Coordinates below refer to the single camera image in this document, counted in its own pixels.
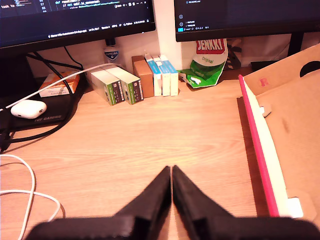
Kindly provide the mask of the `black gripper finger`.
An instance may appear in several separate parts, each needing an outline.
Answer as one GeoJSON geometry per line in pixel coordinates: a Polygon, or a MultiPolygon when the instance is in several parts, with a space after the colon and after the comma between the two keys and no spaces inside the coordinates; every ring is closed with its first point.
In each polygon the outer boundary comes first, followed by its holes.
{"type": "Polygon", "coordinates": [[[136,198],[115,215],[133,217],[129,240],[156,240],[171,203],[171,169],[166,166],[136,198]]]}
{"type": "Polygon", "coordinates": [[[211,240],[210,218],[234,216],[204,194],[177,166],[172,168],[173,203],[191,240],[211,240]]]}

